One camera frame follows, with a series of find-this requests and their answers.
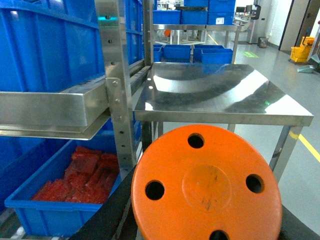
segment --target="orange object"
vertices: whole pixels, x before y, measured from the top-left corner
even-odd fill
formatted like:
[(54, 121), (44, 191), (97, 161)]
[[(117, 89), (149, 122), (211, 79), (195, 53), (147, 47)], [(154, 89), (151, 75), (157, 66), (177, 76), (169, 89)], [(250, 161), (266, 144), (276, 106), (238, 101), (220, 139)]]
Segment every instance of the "orange object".
[(145, 240), (277, 240), (282, 203), (264, 158), (209, 125), (175, 129), (139, 161), (132, 206)]
[(166, 36), (166, 37), (170, 37), (170, 35), (171, 35), (171, 30), (165, 30), (164, 31), (164, 35)]

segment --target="green light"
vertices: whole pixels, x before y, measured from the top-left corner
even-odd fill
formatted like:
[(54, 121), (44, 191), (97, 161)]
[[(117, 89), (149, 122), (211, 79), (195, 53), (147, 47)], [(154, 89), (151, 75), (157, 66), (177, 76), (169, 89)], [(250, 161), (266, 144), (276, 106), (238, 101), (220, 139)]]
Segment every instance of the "green light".
[(118, 18), (117, 18), (116, 16), (112, 16), (112, 17), (110, 17), (110, 18), (108, 19), (108, 18), (106, 18), (106, 16), (100, 16), (100, 17), (98, 17), (98, 20), (99, 20), (99, 21), (114, 22), (114, 21), (117, 21)]

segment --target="steel table top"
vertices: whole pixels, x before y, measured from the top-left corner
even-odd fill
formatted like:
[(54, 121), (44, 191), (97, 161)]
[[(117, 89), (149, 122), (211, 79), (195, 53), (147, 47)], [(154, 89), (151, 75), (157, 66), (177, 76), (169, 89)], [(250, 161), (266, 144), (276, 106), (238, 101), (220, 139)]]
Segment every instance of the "steel table top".
[(139, 121), (309, 126), (313, 115), (249, 65), (154, 63)]

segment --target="workbench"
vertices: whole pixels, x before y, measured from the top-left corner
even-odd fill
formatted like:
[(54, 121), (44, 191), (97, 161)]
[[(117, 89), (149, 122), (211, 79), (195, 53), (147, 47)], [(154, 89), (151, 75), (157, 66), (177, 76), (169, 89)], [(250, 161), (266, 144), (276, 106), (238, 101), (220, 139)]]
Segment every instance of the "workbench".
[(277, 179), (313, 115), (249, 65), (154, 63), (135, 107), (146, 149), (163, 122), (283, 126), (270, 167)]

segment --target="blue plastic crate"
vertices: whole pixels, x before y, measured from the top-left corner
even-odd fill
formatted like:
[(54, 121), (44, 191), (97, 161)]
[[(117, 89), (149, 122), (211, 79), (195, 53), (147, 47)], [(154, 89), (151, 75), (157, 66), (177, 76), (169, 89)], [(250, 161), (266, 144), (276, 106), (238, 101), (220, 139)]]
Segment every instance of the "blue plastic crate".
[(180, 10), (153, 10), (154, 24), (180, 24)]
[(209, 0), (209, 11), (218, 13), (235, 12), (236, 0)]
[(165, 59), (189, 60), (190, 56), (191, 46), (189, 45), (165, 45), (163, 48), (163, 57)]
[(161, 62), (162, 59), (162, 47), (154, 47), (153, 48), (153, 61), (155, 63)]
[[(105, 135), (101, 140), (103, 144), (99, 147), (92, 144), (92, 149), (107, 152), (108, 142), (114, 140), (114, 136)], [(65, 169), (71, 162), (71, 154), (83, 143), (85, 141), (69, 141), (5, 200), (7, 207), (15, 208), (20, 223), (28, 235), (70, 237), (102, 206), (101, 204), (30, 200), (47, 181), (63, 177)], [(120, 183), (121, 179), (118, 176), (111, 193)]]
[(67, 141), (0, 137), (0, 213), (5, 199), (40, 168)]
[(125, 0), (125, 26), (127, 29), (141, 32), (143, 6), (138, 0)]
[(105, 73), (98, 25), (0, 1), (0, 91), (59, 92)]
[(209, 7), (209, 0), (184, 0), (185, 7)]
[(233, 51), (231, 49), (202, 49), (202, 63), (231, 64)]
[(143, 36), (139, 33), (126, 33), (129, 65), (142, 59), (142, 38)]
[(194, 45), (193, 49), (193, 61), (202, 60), (202, 49), (224, 49), (222, 45)]
[(181, 23), (188, 25), (206, 25), (208, 22), (207, 11), (182, 11)]
[(39, 5), (43, 8), (56, 11), (58, 13), (68, 14), (69, 16), (83, 19), (85, 21), (97, 23), (96, 6), (94, 0), (20, 0)]
[(232, 25), (234, 12), (208, 12), (208, 25)]

